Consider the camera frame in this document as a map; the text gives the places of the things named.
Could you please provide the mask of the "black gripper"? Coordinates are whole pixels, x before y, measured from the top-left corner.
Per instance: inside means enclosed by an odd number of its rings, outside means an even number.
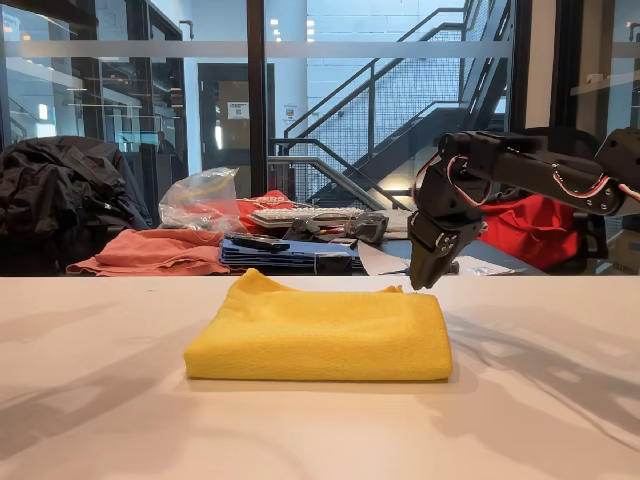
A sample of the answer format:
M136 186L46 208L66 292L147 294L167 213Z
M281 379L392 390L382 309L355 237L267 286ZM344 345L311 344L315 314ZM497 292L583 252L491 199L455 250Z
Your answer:
M468 263L457 241L469 243L486 227L482 217L435 216L418 210L408 220L412 244L409 278L414 290L430 289L441 278L468 275Z

